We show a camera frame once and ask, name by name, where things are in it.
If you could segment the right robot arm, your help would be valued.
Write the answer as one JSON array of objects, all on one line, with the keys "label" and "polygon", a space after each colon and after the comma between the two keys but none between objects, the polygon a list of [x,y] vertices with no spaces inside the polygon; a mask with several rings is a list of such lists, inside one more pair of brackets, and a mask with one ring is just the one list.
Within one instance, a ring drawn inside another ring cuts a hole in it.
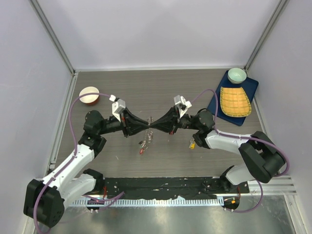
[{"label": "right robot arm", "polygon": [[215,127],[212,113],[201,109],[196,115],[179,115],[172,107],[163,117],[150,124],[150,128],[173,135],[178,129],[195,130],[193,140],[199,147],[224,150],[240,155],[243,164],[231,166],[219,177],[217,190],[232,192],[243,182],[257,180],[268,183],[287,163],[272,141],[261,131],[252,135],[222,132]]}]

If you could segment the large silver keyring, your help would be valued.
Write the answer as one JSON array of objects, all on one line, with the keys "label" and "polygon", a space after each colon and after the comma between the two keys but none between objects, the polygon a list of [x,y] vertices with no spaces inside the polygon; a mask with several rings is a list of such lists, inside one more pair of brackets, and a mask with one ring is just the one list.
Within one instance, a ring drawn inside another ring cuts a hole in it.
[{"label": "large silver keyring", "polygon": [[145,130],[144,139],[139,143],[141,145],[141,151],[148,149],[149,144],[153,141],[153,130],[151,128]]}]

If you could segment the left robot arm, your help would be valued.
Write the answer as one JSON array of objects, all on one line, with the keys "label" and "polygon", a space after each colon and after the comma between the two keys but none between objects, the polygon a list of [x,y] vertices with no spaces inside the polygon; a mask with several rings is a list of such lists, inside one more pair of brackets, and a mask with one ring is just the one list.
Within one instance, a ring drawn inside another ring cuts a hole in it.
[{"label": "left robot arm", "polygon": [[32,179],[26,188],[23,213],[33,218],[35,228],[39,225],[54,227],[61,220],[65,210],[78,197],[91,192],[103,191],[103,175],[89,170],[79,178],[74,177],[93,161],[102,151],[106,139],[103,134],[122,131],[129,137],[148,129],[149,123],[133,115],[128,109],[104,119],[99,111],[92,110],[85,116],[84,133],[75,140],[71,154],[51,173],[42,179]]}]

